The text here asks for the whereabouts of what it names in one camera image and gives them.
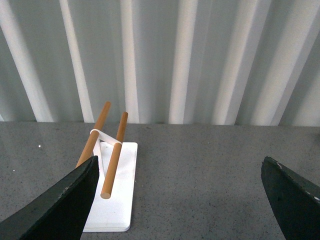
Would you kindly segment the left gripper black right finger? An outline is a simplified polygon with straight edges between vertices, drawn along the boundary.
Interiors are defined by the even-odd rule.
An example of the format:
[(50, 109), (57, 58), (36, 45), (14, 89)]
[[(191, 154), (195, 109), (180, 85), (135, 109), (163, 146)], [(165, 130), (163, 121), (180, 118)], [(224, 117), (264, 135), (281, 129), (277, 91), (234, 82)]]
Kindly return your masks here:
[(287, 240), (320, 238), (320, 187), (267, 156), (261, 180), (277, 223)]

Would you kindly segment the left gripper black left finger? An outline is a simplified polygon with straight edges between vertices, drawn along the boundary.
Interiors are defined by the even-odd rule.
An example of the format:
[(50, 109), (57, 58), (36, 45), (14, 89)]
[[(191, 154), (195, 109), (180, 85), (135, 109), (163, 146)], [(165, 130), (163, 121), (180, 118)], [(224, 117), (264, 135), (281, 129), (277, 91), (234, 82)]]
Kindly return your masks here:
[(2, 240), (79, 240), (99, 180), (92, 156), (28, 205), (0, 223)]

